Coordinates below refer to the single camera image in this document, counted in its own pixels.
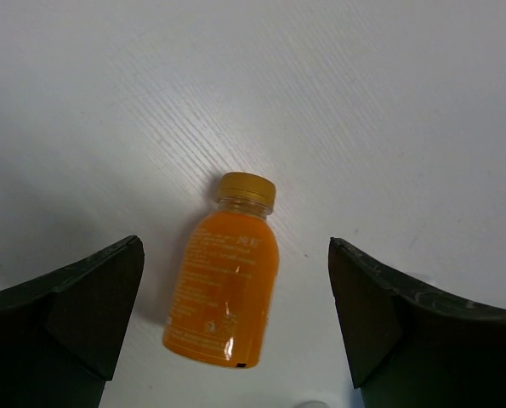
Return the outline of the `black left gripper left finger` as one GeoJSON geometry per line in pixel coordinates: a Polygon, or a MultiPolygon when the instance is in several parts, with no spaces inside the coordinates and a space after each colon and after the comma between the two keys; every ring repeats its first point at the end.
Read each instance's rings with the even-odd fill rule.
{"type": "Polygon", "coordinates": [[[0,291],[0,407],[97,407],[143,274],[139,237],[0,291]]]}

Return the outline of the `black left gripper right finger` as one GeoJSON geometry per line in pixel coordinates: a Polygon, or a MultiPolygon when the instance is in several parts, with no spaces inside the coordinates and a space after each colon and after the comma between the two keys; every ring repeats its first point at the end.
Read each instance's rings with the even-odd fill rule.
{"type": "Polygon", "coordinates": [[[333,238],[330,277],[367,407],[506,407],[506,309],[442,291],[333,238]]]}

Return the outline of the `orange juice bottle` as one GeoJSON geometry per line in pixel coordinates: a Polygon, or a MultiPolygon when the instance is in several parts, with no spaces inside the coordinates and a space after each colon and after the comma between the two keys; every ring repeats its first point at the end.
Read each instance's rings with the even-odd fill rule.
{"type": "Polygon", "coordinates": [[[227,173],[213,210],[187,241],[163,345],[191,360],[252,368],[260,360],[279,268],[267,218],[275,185],[251,173],[227,173]]]}

